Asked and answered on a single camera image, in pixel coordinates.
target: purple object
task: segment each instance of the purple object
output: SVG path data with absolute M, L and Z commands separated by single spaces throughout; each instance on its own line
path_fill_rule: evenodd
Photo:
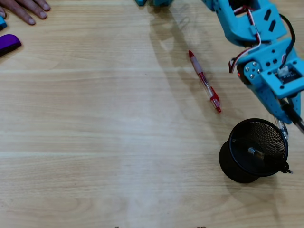
M 20 40 L 11 34 L 0 37 L 0 56 L 3 56 L 21 46 Z

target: pen clip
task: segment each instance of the pen clip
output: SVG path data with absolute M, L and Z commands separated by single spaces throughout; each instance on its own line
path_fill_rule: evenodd
M 212 88 L 212 86 L 210 86 L 210 89 L 212 90 L 213 96 L 210 98 L 210 100 L 217 100 L 219 103 L 219 96 L 217 95 L 217 93 L 214 91 L 214 89 Z

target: human hand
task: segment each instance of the human hand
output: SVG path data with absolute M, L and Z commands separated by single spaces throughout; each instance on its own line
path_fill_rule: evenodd
M 0 0 L 0 5 L 8 8 L 29 25 L 34 25 L 36 22 L 23 9 L 23 7 L 32 11 L 40 19 L 47 18 L 45 11 L 49 11 L 51 9 L 45 0 Z M 0 7 L 0 16 L 3 18 L 6 16 L 5 11 L 2 7 Z

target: red wire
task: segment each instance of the red wire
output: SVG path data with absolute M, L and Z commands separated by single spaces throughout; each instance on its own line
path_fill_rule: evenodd
M 249 12 L 248 12 L 248 10 L 251 10 L 251 8 L 250 8 L 249 6 L 244 6 L 244 7 L 247 8 L 247 16 L 248 16 L 248 18 L 249 18 L 250 24 L 253 25 L 252 18 L 250 17 L 250 14 L 249 14 Z M 258 35 L 256 35 L 256 39 L 257 39 L 258 42 L 260 42 L 260 38 L 258 37 Z M 230 65 L 230 63 L 229 63 L 229 73 L 232 73 L 232 70 L 234 69 L 235 64 L 237 63 L 238 58 L 240 58 L 240 56 L 241 56 L 242 54 L 244 54 L 245 52 L 247 52 L 247 51 L 248 51 L 248 49 L 247 49 L 247 50 L 244 50 L 243 52 L 241 52 L 241 53 L 235 58 L 235 60 L 233 61 L 232 65 Z

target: finger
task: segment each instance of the finger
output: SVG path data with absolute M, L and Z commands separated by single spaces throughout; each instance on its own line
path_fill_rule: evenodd
M 25 8 L 28 10 L 32 11 L 33 13 L 36 14 L 37 17 L 41 19 L 47 18 L 47 14 L 45 11 L 36 3 L 34 3 L 32 0 L 17 0 L 21 5 L 23 5 Z
M 15 13 L 18 17 L 24 20 L 29 25 L 34 25 L 35 20 L 15 1 L 10 1 L 5 5 L 10 11 Z
M 5 13 L 5 11 L 4 11 L 4 8 L 2 8 L 1 6 L 0 6 L 0 16 L 1 16 L 3 19 L 6 18 L 6 13 Z
M 48 5 L 48 3 L 45 0 L 34 0 L 42 9 L 45 11 L 51 10 L 51 7 Z

